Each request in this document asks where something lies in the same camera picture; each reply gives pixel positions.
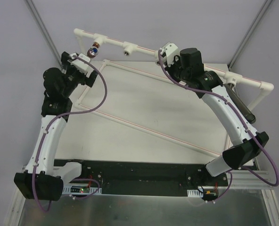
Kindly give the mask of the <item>brown water faucet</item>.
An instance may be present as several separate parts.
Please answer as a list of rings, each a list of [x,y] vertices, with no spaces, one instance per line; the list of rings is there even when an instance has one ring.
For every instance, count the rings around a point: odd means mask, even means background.
[[[87,56],[89,58],[95,58],[99,53],[99,47],[100,47],[99,43],[94,42],[92,46],[88,49]]]

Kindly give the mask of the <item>white pipe frame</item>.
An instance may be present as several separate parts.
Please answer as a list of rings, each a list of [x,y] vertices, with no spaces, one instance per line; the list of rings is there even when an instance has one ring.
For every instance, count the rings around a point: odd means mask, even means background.
[[[95,57],[103,44],[123,48],[126,56],[134,52],[153,56],[168,80],[179,87],[195,92],[212,109],[225,127],[234,146],[240,145],[246,140],[253,140],[257,142],[257,147],[263,148],[261,135],[253,127],[255,117],[251,110],[273,91],[273,84],[207,66],[203,64],[201,52],[196,48],[179,50],[175,44],[168,42],[156,51],[78,28],[74,29],[74,34],[81,52],[86,52],[90,57]],[[93,39],[93,45],[88,51],[85,51],[83,38]],[[245,106],[231,88],[231,85],[238,83],[260,90],[260,94],[249,106]]]

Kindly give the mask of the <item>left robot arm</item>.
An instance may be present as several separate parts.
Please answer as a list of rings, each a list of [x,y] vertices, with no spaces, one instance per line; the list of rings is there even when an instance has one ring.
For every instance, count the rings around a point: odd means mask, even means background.
[[[72,180],[84,183],[88,179],[88,171],[80,163],[71,161],[54,169],[54,160],[73,105],[70,95],[78,85],[92,87],[98,75],[97,72],[88,75],[89,62],[90,58],[82,53],[63,52],[62,68],[52,67],[43,73],[40,133],[25,170],[14,177],[14,183],[26,199],[57,201],[66,184]]]

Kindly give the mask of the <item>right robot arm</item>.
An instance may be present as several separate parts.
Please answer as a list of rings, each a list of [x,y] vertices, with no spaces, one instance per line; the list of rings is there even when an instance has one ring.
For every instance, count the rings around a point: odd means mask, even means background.
[[[233,102],[231,90],[223,84],[218,74],[207,71],[197,48],[186,48],[172,57],[172,62],[163,60],[167,49],[159,50],[158,58],[165,75],[176,85],[182,81],[184,89],[196,93],[214,112],[226,129],[233,146],[222,155],[207,163],[201,173],[206,186],[213,185],[218,175],[237,170],[257,157],[269,140],[266,132],[258,132]]]

